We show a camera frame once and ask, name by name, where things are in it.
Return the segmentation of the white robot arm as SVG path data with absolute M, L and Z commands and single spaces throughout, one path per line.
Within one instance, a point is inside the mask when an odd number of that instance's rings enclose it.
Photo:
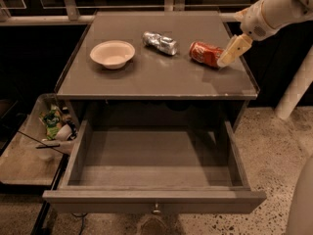
M 236 14 L 242 34 L 231 38 L 217 64 L 226 67 L 245 53 L 255 41 L 263 41 L 283 31 L 283 50 L 278 55 L 294 74 L 275 113 L 287 118 L 312 83 L 313 0 L 259 0 Z M 289 212 L 286 235 L 313 235 L 313 157 L 309 157 L 298 176 Z

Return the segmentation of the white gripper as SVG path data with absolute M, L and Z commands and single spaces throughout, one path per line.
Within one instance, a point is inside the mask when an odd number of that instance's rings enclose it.
M 243 34 L 234 35 L 217 60 L 219 68 L 225 68 L 248 51 L 253 41 L 263 41 L 274 35 L 277 30 L 271 27 L 263 16 L 265 0 L 258 0 L 248 8 L 235 13 L 234 18 L 241 23 Z

